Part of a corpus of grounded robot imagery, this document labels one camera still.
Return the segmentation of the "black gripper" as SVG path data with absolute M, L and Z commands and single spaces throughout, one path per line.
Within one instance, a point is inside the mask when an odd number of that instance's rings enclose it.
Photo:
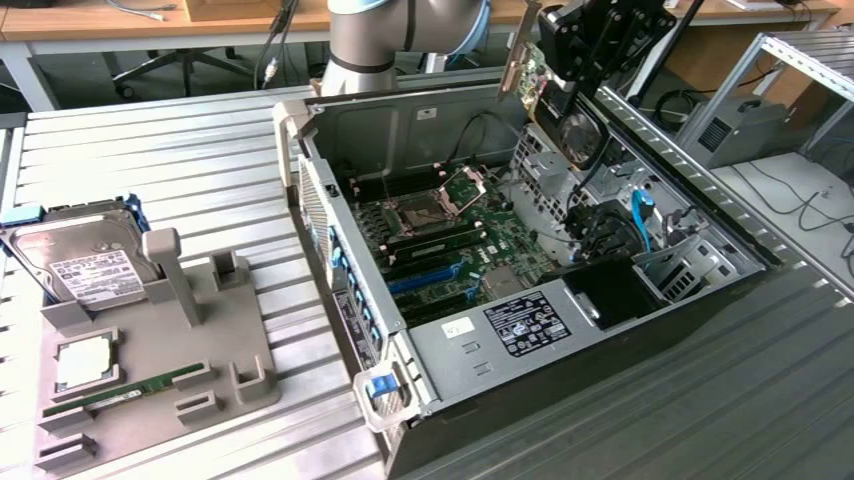
M 571 1 L 539 12 L 539 49 L 562 81 L 596 86 L 640 63 L 675 24 L 660 1 Z

